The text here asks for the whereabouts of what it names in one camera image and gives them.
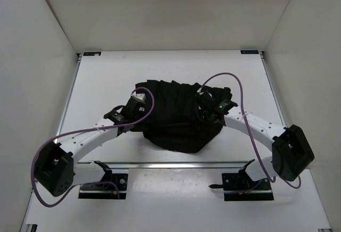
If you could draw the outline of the black pleated skirt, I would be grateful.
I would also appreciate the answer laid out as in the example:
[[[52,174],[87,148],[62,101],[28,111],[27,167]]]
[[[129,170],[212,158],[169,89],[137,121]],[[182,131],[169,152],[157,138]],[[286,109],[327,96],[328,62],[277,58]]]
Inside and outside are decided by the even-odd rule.
[[[146,95],[151,114],[133,128],[154,145],[169,151],[193,154],[201,151],[222,130],[221,116],[209,119],[197,99],[199,83],[147,80],[135,85]]]

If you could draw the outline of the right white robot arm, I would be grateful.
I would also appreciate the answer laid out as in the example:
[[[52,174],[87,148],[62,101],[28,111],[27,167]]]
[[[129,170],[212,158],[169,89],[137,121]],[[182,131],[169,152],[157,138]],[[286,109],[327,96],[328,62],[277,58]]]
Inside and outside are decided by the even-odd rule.
[[[295,181],[315,159],[313,150],[297,125],[285,127],[263,120],[244,110],[231,100],[218,101],[208,91],[198,90],[197,102],[202,117],[208,122],[220,122],[250,137],[251,143],[259,142],[271,156],[249,161],[238,172],[239,185],[252,189],[258,181],[280,177]]]

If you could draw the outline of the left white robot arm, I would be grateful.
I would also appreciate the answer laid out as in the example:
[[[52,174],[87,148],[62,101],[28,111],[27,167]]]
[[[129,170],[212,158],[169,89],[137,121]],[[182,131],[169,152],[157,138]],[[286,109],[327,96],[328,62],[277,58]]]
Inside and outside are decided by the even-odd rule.
[[[107,141],[130,131],[147,114],[145,94],[132,95],[121,111],[113,109],[90,131],[70,132],[69,139],[50,140],[35,155],[31,181],[39,182],[52,196],[59,197],[76,185],[95,183],[99,188],[111,184],[112,170],[101,161],[80,160]]]

